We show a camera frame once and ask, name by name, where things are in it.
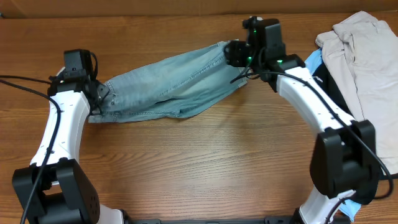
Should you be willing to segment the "light blue denim shorts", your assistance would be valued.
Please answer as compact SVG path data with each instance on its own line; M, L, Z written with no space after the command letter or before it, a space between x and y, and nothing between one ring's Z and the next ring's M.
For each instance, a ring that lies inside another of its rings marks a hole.
M200 114L247 83L226 63L221 41L113 77L91 123L128 123Z

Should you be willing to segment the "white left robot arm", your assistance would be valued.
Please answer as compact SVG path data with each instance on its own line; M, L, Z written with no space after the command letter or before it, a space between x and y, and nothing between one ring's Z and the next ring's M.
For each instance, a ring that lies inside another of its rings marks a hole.
M123 210L100 204L79 165L81 136L88 115L107 89L96 70L63 68L44 96L50 112L30 166L14 171L12 185L22 205L21 223L128 223Z

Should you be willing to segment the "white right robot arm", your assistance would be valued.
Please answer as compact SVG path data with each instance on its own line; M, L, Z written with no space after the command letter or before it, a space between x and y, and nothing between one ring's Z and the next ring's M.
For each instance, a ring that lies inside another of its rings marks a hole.
M376 198L381 166L374 126L340 109L315 83L302 59L286 55L283 44L233 40L224 55L229 65L252 69L315 133L310 163L313 190L307 201L293 215L267 217L265 223L349 223L349 218L334 217L342 205L349 200L369 204Z

